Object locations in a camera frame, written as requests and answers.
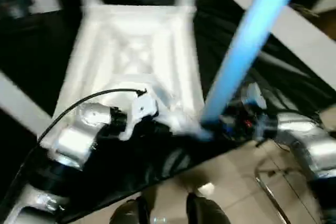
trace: beige floor tile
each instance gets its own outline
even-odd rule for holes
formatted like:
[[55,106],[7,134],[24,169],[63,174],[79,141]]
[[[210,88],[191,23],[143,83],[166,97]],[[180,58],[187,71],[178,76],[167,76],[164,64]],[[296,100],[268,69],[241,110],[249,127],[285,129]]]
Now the beige floor tile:
[[336,130],[336,104],[321,112],[320,117],[328,130]]
[[[284,209],[292,224],[315,224],[301,201],[285,179],[270,185],[275,198]],[[259,191],[224,210],[232,224],[282,223],[264,192]]]
[[[281,150],[274,142],[269,141],[268,143],[265,143],[263,148],[267,151],[274,163],[279,168],[300,168],[294,156],[291,153]],[[303,202],[304,206],[307,208],[314,220],[319,223],[320,218],[318,205],[308,188],[304,176],[294,172],[287,175],[286,179],[295,190],[296,194],[299,196],[300,200]]]
[[299,173],[290,173],[286,176],[286,180],[299,196],[313,219],[320,223],[318,203],[309,190],[305,177]]
[[265,143],[263,148],[279,168],[299,168],[294,156],[290,152],[280,149],[273,141]]
[[[214,193],[208,198],[225,208],[259,190],[254,179],[254,169],[260,161],[265,161],[261,165],[263,169],[277,168],[264,149],[255,148],[255,143],[250,142],[240,149],[184,172],[180,178],[188,191],[212,183],[215,186]],[[262,175],[266,183],[279,177],[281,176],[268,178],[266,174]]]

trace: black wire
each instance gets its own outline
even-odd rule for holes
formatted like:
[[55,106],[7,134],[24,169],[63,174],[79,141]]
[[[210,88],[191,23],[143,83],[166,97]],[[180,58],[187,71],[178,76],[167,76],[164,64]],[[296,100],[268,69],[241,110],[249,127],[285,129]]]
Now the black wire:
[[141,96],[142,94],[146,93],[147,91],[142,91],[139,89],[108,89],[108,90],[103,90],[99,91],[97,93],[93,93],[91,95],[88,95],[87,97],[84,97],[77,102],[75,102],[73,105],[68,107],[66,110],[64,110],[56,119],[49,125],[49,127],[46,128],[46,130],[40,135],[40,137],[37,139],[37,144],[39,144],[42,139],[50,132],[50,130],[66,115],[68,114],[71,110],[76,108],[77,106],[81,105],[82,103],[86,102],[87,100],[90,100],[94,97],[98,97],[103,94],[108,94],[108,93],[114,93],[114,92],[135,92],[138,96]]
[[30,150],[30,152],[27,154],[27,156],[25,157],[25,160],[22,162],[19,171],[16,173],[14,179],[12,180],[12,183],[10,185],[10,188],[12,187],[12,185],[15,183],[15,180],[18,178],[18,176],[20,175],[21,171],[23,170],[23,167],[26,165],[27,161],[29,160],[30,156],[32,155],[32,153],[34,152],[34,150],[39,146],[39,144],[41,143],[42,139],[50,132],[50,130],[66,115],[68,114],[71,110],[73,110],[74,108],[76,108],[77,106],[81,105],[82,103],[86,102],[87,100],[90,100],[94,97],[98,97],[100,95],[103,94],[108,94],[108,93],[114,93],[114,92],[135,92],[138,96],[141,96],[143,94],[145,94],[147,91],[144,90],[138,90],[138,89],[108,89],[108,90],[103,90],[103,91],[99,91],[97,93],[93,93],[91,95],[88,95],[87,97],[84,97],[80,100],[78,100],[77,102],[75,102],[73,105],[71,105],[70,107],[68,107],[67,109],[65,109],[62,113],[60,113],[60,115],[58,117],[56,117],[56,119],[43,131],[43,133],[40,135],[40,137],[38,137],[37,139],[37,143],[35,145],[35,147],[33,149]]

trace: blue pole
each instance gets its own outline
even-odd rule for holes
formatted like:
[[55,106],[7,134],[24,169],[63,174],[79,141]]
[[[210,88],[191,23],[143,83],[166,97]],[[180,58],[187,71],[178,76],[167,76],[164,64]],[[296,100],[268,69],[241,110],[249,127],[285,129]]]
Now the blue pole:
[[218,120],[266,42],[281,8],[289,0],[254,0],[246,11],[207,96],[201,122]]

